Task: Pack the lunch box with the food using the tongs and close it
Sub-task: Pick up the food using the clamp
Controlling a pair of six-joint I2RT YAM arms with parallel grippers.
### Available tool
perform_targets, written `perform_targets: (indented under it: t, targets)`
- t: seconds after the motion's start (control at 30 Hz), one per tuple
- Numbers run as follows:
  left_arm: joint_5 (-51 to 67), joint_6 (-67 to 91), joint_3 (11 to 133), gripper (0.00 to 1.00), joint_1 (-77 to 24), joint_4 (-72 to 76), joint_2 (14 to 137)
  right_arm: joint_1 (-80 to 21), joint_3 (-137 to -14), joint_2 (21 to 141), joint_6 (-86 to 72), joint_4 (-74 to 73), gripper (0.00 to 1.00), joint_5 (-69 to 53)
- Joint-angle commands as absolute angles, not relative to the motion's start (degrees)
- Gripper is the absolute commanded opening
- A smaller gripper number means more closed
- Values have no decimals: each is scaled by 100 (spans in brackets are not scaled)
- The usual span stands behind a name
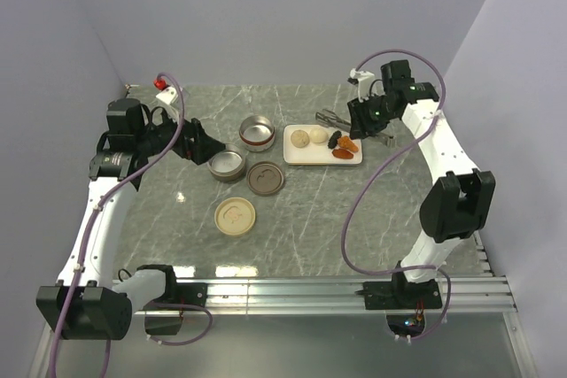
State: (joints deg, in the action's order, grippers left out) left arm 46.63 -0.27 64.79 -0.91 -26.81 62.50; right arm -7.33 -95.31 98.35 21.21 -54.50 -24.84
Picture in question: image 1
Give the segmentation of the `metal serving tongs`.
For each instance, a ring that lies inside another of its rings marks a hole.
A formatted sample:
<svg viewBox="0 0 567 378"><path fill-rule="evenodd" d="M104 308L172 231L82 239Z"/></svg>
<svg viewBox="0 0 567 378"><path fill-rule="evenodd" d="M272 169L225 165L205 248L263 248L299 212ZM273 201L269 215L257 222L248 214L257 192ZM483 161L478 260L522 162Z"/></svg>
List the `metal serving tongs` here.
<svg viewBox="0 0 567 378"><path fill-rule="evenodd" d="M348 132L351 128L351 123L348 120L340 118L334 111L322 109L315 113L315 120L324 127L333 127L339 130ZM379 133L373 136L376 141L379 141L386 147L393 147L395 145L395 138L393 135Z"/></svg>

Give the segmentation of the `brown glazed meat slice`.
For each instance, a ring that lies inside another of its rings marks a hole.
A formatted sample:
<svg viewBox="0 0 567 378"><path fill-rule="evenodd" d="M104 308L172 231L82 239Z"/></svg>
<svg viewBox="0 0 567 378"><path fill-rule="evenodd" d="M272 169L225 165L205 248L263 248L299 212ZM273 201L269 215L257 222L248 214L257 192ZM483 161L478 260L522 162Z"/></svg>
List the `brown glazed meat slice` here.
<svg viewBox="0 0 567 378"><path fill-rule="evenodd" d="M350 160L353 159L354 154L349 150L344 149L335 149L331 152L334 158L339 158L343 160Z"/></svg>

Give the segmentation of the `white peeled egg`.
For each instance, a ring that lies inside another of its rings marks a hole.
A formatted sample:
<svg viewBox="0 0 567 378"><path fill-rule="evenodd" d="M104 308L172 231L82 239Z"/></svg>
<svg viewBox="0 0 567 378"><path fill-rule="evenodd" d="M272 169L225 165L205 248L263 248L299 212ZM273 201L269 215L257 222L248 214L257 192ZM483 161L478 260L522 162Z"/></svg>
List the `white peeled egg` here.
<svg viewBox="0 0 567 378"><path fill-rule="evenodd" d="M312 143L323 144L323 143L326 143L328 141L329 134L322 127L313 127L309 131L309 138L310 138L310 141Z"/></svg>

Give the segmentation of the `beige steamed bun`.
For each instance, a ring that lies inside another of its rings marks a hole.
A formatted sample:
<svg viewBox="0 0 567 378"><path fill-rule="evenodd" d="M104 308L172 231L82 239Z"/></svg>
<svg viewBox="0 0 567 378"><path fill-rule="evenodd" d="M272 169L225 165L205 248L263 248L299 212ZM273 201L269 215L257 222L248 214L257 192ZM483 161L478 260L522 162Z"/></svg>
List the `beige steamed bun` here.
<svg viewBox="0 0 567 378"><path fill-rule="evenodd" d="M302 129L295 130L291 133L290 141L296 148L305 148L310 143L309 134Z"/></svg>

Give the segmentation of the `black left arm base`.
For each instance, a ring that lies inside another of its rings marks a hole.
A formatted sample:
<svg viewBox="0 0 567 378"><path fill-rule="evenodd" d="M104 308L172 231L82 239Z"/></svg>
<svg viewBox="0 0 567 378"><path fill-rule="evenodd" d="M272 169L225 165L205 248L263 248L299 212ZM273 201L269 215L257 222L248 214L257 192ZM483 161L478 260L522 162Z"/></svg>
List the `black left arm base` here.
<svg viewBox="0 0 567 378"><path fill-rule="evenodd" d="M152 300L147 307L152 309L187 310L191 306L204 307L208 284L205 282L167 283L165 293Z"/></svg>

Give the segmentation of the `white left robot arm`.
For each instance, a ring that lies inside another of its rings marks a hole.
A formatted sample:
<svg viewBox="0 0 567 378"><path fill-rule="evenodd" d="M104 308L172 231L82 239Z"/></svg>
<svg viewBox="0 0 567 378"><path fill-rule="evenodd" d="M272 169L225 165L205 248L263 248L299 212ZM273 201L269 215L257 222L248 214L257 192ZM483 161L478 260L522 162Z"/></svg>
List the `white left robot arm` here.
<svg viewBox="0 0 567 378"><path fill-rule="evenodd" d="M135 312L179 301L172 266L144 265L113 284L113 261L126 214L143 175L172 151L200 166L225 148L197 119L158 125L149 108L125 98L108 105L108 129L89 163L89 196L74 248L55 284L42 286L36 305L54 335L66 340L120 340Z"/></svg>

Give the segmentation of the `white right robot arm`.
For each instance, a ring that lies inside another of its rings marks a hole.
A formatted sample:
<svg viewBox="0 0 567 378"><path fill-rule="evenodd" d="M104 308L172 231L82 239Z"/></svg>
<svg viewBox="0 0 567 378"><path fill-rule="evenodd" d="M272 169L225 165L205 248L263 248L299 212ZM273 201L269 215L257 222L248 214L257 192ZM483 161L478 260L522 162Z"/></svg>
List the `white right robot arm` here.
<svg viewBox="0 0 567 378"><path fill-rule="evenodd" d="M400 120L414 137L429 168L430 192L419 210L421 231L399 263L391 286L393 301L409 307L423 294L421 284L434 279L449 254L485 226L496 182L469 158L450 127L443 106L445 84L418 82L406 59L380 68L381 76L355 67L349 81L358 89L348 102L354 140L376 136Z"/></svg>

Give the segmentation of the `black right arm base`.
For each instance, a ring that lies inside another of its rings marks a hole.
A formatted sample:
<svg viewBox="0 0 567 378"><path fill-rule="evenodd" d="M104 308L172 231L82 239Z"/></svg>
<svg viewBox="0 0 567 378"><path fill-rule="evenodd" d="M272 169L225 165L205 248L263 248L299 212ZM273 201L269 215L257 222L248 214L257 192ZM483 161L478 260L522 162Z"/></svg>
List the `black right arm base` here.
<svg viewBox="0 0 567 378"><path fill-rule="evenodd" d="M368 311L400 311L440 309L443 306L439 285L434 280L424 283L364 282L355 295L363 297Z"/></svg>

